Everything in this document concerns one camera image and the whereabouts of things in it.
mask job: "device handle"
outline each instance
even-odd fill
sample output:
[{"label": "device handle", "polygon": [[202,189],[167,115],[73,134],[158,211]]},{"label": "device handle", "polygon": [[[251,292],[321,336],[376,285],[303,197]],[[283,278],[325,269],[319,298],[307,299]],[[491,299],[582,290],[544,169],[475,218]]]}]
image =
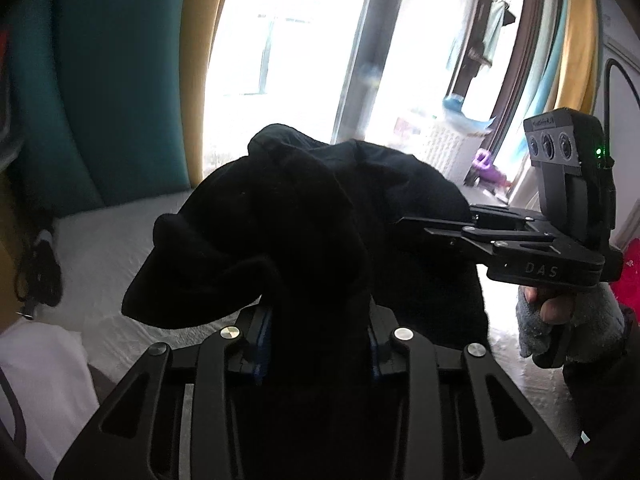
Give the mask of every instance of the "device handle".
[{"label": "device handle", "polygon": [[545,353],[533,356],[533,362],[539,368],[560,368],[566,361],[566,352],[574,333],[571,323],[555,325],[551,329],[551,345]]}]

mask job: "white bed sheet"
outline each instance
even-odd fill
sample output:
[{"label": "white bed sheet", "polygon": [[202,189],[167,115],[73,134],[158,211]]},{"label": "white bed sheet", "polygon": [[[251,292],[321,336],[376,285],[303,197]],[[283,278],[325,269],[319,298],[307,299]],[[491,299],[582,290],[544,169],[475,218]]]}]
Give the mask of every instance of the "white bed sheet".
[{"label": "white bed sheet", "polygon": [[[156,218],[177,212],[189,193],[161,196],[69,216],[56,225],[56,253],[64,294],[56,308],[40,307],[38,320],[80,332],[90,364],[118,381],[153,342],[172,348],[201,342],[234,317],[183,330],[143,325],[120,313],[122,298],[152,248]],[[492,282],[479,266],[495,359],[556,434],[575,448],[580,429],[560,370],[541,370],[518,354],[516,286]]]}]

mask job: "pink fabric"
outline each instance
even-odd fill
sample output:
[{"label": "pink fabric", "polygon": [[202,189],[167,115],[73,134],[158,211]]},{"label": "pink fabric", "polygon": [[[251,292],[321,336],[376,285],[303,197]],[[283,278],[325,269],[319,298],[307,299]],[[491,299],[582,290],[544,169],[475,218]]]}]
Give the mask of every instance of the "pink fabric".
[{"label": "pink fabric", "polygon": [[620,279],[611,283],[616,299],[636,311],[640,319],[640,238],[635,238],[625,252]]}]

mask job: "window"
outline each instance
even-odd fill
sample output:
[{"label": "window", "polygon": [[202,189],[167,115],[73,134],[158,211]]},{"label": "window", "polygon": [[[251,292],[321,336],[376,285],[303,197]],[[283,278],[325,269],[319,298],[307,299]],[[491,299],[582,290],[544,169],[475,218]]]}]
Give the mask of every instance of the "window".
[{"label": "window", "polygon": [[[270,123],[406,149],[451,93],[468,117],[496,117],[486,145],[499,148],[522,121],[516,108],[537,43],[552,37],[554,4],[226,0],[207,77],[205,173],[244,155]],[[551,32],[539,34],[541,22]]]}]

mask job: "white laundry basket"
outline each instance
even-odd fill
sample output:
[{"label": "white laundry basket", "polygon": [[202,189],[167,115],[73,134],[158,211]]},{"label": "white laundry basket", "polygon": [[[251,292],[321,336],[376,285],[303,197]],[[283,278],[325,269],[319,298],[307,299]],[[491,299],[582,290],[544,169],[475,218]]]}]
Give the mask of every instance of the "white laundry basket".
[{"label": "white laundry basket", "polygon": [[412,136],[406,151],[433,166],[447,180],[462,184],[488,131],[462,133],[439,119],[424,121],[420,130],[419,135]]}]

